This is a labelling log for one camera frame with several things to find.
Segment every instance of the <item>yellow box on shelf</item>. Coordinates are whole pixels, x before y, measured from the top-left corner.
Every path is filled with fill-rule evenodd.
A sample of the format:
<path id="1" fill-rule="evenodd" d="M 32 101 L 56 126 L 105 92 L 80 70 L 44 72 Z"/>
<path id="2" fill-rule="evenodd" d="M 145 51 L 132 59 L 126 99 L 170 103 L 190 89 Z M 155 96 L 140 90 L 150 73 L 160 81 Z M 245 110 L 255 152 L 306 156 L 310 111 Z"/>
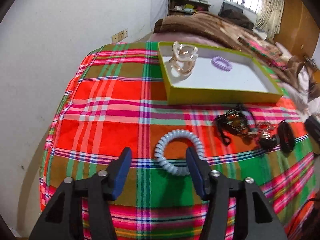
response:
<path id="1" fill-rule="evenodd" d="M 199 57 L 189 76 L 179 74 L 169 60 L 173 42 L 158 43 L 158 57 L 169 105 L 213 103 L 276 103 L 282 91 L 265 67 L 242 52 L 200 44 Z M 230 72 L 216 68 L 211 60 L 221 56 L 231 62 Z"/>

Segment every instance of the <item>spiral hair tie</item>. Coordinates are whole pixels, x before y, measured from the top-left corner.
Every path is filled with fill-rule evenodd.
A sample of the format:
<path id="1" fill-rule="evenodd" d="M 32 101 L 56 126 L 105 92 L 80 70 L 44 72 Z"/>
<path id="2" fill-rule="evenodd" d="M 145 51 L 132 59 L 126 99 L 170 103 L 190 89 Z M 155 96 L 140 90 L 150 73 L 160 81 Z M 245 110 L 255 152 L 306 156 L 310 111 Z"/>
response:
<path id="1" fill-rule="evenodd" d="M 176 176 L 186 176 L 189 175 L 188 167 L 176 167 L 175 165 L 169 163 L 167 159 L 164 157 L 164 149 L 168 143 L 170 143 L 173 139 L 176 138 L 187 138 L 189 139 L 196 148 L 196 152 L 199 158 L 202 160 L 204 158 L 204 147 L 200 141 L 200 139 L 192 132 L 186 130 L 173 130 L 164 136 L 158 141 L 155 149 L 155 157 L 157 158 L 160 166 Z"/>
<path id="2" fill-rule="evenodd" d="M 211 60 L 211 63 L 218 69 L 223 71 L 231 71 L 232 65 L 229 60 L 224 57 L 216 56 Z"/>

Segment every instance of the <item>screw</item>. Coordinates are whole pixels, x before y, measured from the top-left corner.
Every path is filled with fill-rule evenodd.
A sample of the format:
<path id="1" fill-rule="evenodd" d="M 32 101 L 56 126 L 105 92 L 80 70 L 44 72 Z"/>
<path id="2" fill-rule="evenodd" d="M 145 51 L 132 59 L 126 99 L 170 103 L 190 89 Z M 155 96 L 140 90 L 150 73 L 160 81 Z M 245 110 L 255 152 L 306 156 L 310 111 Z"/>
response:
<path id="1" fill-rule="evenodd" d="M 246 183 L 249 183 L 249 184 L 252 184 L 252 183 L 254 183 L 254 179 L 251 178 L 251 177 L 246 177 L 246 178 L 245 178 L 245 182 L 246 182 Z"/>
<path id="2" fill-rule="evenodd" d="M 63 180 L 64 183 L 71 183 L 72 181 L 73 181 L 73 178 L 71 178 L 71 177 L 66 177 L 66 178 Z"/>
<path id="3" fill-rule="evenodd" d="M 211 175 L 214 176 L 214 177 L 219 177 L 220 176 L 220 171 L 213 170 L 213 171 L 211 171 Z"/>
<path id="4" fill-rule="evenodd" d="M 101 171 L 98 172 L 98 176 L 99 176 L 99 177 L 105 177 L 107 174 L 108 174 L 108 173 L 107 173 L 106 170 L 101 170 Z"/>

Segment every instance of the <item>curtain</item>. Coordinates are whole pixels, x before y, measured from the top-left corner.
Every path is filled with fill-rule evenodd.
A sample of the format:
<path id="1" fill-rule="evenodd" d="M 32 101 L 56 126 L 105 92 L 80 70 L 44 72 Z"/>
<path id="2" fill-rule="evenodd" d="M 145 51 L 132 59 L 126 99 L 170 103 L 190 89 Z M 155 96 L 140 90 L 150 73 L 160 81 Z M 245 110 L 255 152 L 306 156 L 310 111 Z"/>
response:
<path id="1" fill-rule="evenodd" d="M 284 0 L 262 0 L 262 9 L 254 27 L 268 33 L 268 38 L 273 39 L 280 32 Z"/>

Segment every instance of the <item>plaid tablecloth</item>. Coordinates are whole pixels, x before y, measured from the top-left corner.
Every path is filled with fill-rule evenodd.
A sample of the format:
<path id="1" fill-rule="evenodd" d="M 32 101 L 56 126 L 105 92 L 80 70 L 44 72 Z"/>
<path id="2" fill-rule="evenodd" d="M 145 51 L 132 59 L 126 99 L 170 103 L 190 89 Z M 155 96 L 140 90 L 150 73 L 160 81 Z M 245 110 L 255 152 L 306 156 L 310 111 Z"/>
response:
<path id="1" fill-rule="evenodd" d="M 153 157 L 161 136 L 186 129 L 203 142 L 212 169 L 234 179 L 253 177 L 285 229 L 294 224 L 291 238 L 296 239 L 312 203 L 298 211 L 314 195 L 315 178 L 310 141 L 284 93 L 277 104 L 246 107 L 257 121 L 291 124 L 296 147 L 289 157 L 279 146 L 265 153 L 254 141 L 244 143 L 233 135 L 225 147 L 212 121 L 234 105 L 168 106 L 157 43 L 103 46 L 83 60 L 52 122 L 40 170 L 41 208 L 65 177 L 90 177 L 129 146 L 132 165 L 122 194 L 110 206 L 118 239 L 197 239 L 208 203 L 196 195 L 190 176 L 168 174 Z M 165 156 L 184 165 L 188 146 L 186 140 L 174 141 Z M 226 239 L 232 239 L 235 213 L 234 199 L 229 202 Z M 85 199 L 83 220 L 85 237 L 91 239 Z"/>

